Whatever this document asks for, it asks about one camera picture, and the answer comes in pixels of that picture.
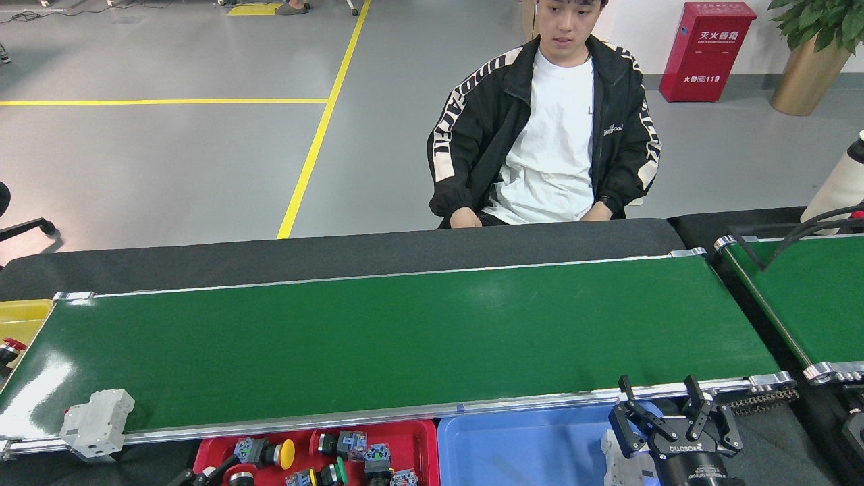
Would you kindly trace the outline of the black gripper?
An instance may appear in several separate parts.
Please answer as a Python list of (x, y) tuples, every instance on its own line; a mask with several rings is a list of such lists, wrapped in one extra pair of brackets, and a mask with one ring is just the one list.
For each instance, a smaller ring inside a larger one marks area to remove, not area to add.
[(721, 456), (743, 449), (730, 406), (718, 404), (694, 375), (688, 375), (684, 385), (686, 419), (665, 421), (636, 400), (628, 375), (618, 378), (624, 397), (609, 412), (609, 423), (621, 452), (632, 458), (652, 437), (652, 459), (661, 485), (743, 485), (728, 473)]

